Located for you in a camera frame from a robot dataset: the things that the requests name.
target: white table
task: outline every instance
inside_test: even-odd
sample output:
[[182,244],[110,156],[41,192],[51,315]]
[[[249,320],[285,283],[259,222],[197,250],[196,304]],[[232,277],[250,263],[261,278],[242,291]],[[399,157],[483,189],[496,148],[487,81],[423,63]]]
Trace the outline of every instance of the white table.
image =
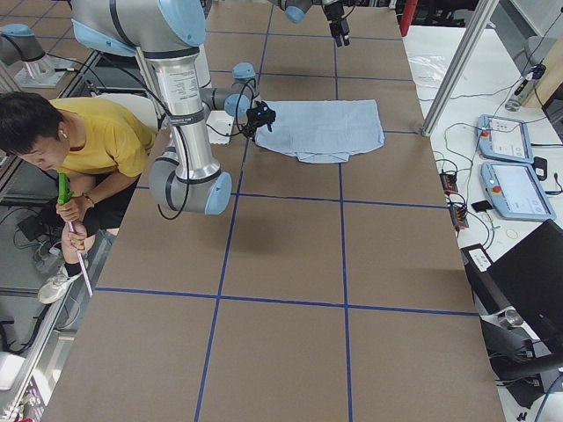
[[[464,29],[461,28],[412,26],[409,29],[409,34],[404,38],[406,52],[409,56],[436,55],[438,59],[435,62],[447,66],[450,64],[463,34]],[[422,86],[421,78],[424,75],[420,72],[420,69],[416,69],[413,65],[411,65],[411,69],[415,82],[418,81],[417,93],[422,112],[426,116],[437,89]],[[465,67],[452,97],[494,93],[515,84],[519,76],[520,74],[515,64],[496,32],[492,29],[486,29]],[[499,92],[493,96],[451,99],[434,133],[431,135],[435,158],[447,158],[455,162],[459,169],[471,167],[468,160],[448,151],[446,141],[450,149],[464,156],[472,157],[477,142],[476,130],[472,126],[477,124],[478,118],[482,114],[496,114],[501,117],[524,121],[538,120],[545,117],[545,114],[540,109],[522,107],[515,113],[505,110],[504,102],[513,89]],[[559,137],[548,119],[530,123],[528,129],[530,140],[534,144],[560,144]],[[533,153],[535,156],[541,156],[548,160],[548,178],[545,182],[542,182],[544,189],[551,191],[559,190],[555,184],[553,173],[557,172],[563,176],[563,149],[534,148]],[[471,175],[469,171],[461,171],[457,175],[458,189],[466,198],[468,204],[487,199],[486,192],[480,181],[480,165],[485,161],[488,160],[481,157],[479,152],[477,152],[473,160]],[[444,170],[453,169],[453,165],[449,163],[439,162],[437,165],[438,169],[441,169],[442,165]],[[559,226],[563,225],[563,195],[550,197],[550,202],[558,216],[555,222]],[[539,222],[504,220],[494,210],[488,213],[492,217],[492,225],[495,227],[494,241],[487,250],[493,260],[502,256],[539,225]],[[487,237],[487,231],[483,224],[478,222],[472,215],[468,215],[467,218],[470,227],[469,229],[461,230],[459,233],[457,241],[460,248],[471,244],[483,244]],[[510,422],[514,421],[522,411],[528,412],[526,420],[534,420],[542,400],[539,398],[533,404],[531,410],[527,410],[521,408],[506,389],[499,388],[499,395],[507,421]],[[563,415],[563,394],[552,394],[543,410],[541,421],[561,421],[561,415]]]

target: red pole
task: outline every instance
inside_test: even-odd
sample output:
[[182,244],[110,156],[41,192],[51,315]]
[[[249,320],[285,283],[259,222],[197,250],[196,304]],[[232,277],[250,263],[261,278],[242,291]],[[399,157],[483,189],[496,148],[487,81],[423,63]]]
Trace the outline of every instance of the red pole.
[[403,10],[403,16],[401,17],[401,23],[398,28],[401,30],[401,36],[405,37],[408,34],[408,27],[413,22],[414,12],[416,11],[416,4],[419,0],[407,0],[405,4],[405,9]]

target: towel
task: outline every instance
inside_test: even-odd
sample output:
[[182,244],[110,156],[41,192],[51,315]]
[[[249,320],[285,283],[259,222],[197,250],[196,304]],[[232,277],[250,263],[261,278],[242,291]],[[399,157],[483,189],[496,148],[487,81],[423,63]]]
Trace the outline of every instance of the towel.
[[353,154],[384,145],[373,99],[358,101],[268,101],[275,110],[272,132],[259,127],[256,144],[296,156],[304,163],[345,163]]

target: black sock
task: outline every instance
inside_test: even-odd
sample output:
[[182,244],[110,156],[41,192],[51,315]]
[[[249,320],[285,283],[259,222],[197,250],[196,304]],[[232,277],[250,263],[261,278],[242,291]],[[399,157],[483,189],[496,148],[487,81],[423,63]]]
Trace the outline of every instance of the black sock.
[[76,262],[75,264],[69,264],[68,262],[65,262],[64,267],[67,269],[67,274],[69,275],[69,277],[80,274],[80,272],[82,271],[79,262]]

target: yellow t-shirt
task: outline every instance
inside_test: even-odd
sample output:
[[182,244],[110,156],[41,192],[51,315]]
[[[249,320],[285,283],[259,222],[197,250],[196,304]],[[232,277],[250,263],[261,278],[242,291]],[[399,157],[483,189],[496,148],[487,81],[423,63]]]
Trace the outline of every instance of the yellow t-shirt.
[[134,177],[147,164],[156,134],[127,108],[102,98],[58,98],[51,104],[80,115],[86,127],[86,144],[71,151],[59,172],[108,174],[118,170]]

